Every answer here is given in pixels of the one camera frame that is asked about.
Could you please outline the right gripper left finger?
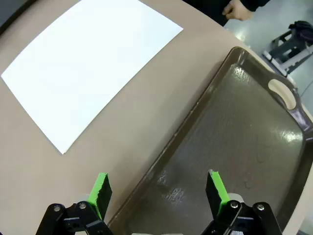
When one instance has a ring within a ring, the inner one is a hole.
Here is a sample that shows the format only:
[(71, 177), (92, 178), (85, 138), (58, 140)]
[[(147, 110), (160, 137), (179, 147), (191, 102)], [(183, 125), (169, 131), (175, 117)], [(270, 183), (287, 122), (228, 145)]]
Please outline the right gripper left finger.
[(86, 201), (68, 208), (57, 203), (49, 205), (36, 234), (74, 235), (85, 232), (87, 235), (111, 235), (112, 231), (104, 222), (111, 195), (108, 174), (99, 173)]

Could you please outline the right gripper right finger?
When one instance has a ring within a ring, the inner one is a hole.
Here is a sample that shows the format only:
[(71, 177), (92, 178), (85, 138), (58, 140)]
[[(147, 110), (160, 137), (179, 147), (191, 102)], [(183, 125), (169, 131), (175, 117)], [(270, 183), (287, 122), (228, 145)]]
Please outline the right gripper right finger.
[(250, 207), (230, 199), (217, 171), (209, 171), (205, 191), (213, 220), (202, 232), (203, 235), (282, 234), (268, 203), (257, 202)]

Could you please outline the person's left hand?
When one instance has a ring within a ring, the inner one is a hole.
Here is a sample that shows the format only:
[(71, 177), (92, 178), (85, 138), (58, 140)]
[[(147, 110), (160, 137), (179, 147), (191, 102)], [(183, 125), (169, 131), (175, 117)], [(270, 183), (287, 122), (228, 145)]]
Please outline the person's left hand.
[(252, 12), (249, 11), (240, 0), (231, 0), (223, 9), (222, 14), (228, 19), (236, 19), (240, 21), (248, 20), (252, 17)]

